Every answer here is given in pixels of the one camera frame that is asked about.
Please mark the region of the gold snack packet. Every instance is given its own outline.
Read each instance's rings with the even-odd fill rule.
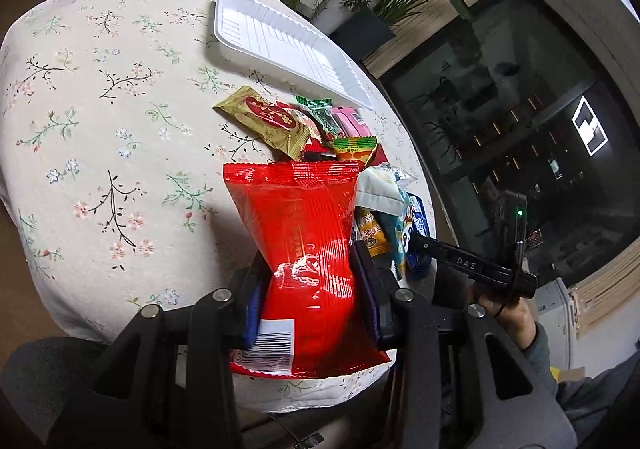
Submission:
[[[334,152],[338,160],[359,160],[366,165],[377,145],[376,137],[344,137],[334,140]]]
[[[356,207],[356,223],[371,257],[391,252],[391,243],[385,238],[371,211]]]
[[[239,122],[260,135],[264,142],[281,150],[293,160],[300,158],[309,128],[284,108],[265,101],[250,86],[243,86],[224,101],[213,106],[225,110]]]

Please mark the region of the red snack bag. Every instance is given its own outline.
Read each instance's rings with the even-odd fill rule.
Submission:
[[[226,188],[273,277],[245,375],[319,379],[388,362],[367,336],[349,267],[358,162],[225,164]]]

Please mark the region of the orange snack packet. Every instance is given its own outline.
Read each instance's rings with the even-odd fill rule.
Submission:
[[[334,140],[338,160],[359,160],[366,164],[378,145],[376,137],[344,137]]]

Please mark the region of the human hand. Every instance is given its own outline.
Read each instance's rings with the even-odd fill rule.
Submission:
[[[496,294],[486,285],[474,283],[467,289],[469,302],[481,304],[487,313],[496,315],[503,303],[503,296]],[[515,341],[520,350],[526,350],[536,338],[536,322],[533,321],[531,310],[527,302],[521,298],[514,298],[508,302],[500,315],[498,323]]]

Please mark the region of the black device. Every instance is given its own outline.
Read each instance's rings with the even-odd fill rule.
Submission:
[[[527,233],[527,197],[504,191],[495,194],[492,200],[491,229],[498,244],[495,261],[416,233],[409,240],[409,249],[418,256],[431,256],[439,263],[466,273],[471,279],[503,293],[506,299],[514,296],[531,299],[538,288],[538,279],[522,268]]]
[[[374,266],[362,241],[353,242],[350,265],[374,343],[399,349],[384,418],[376,423],[382,429],[371,447],[440,446],[444,354],[451,375],[450,414],[462,437],[448,447],[575,447],[575,432],[555,398],[481,306],[437,307],[399,288],[390,270]],[[483,273],[490,285],[504,288],[504,281],[487,274],[492,273]],[[87,387],[72,392],[47,447],[242,449],[229,355],[255,341],[270,275],[258,253],[252,268],[233,277],[229,288],[195,305],[168,312],[155,304],[142,308],[97,360]],[[179,345],[188,346],[185,389],[175,384]]]

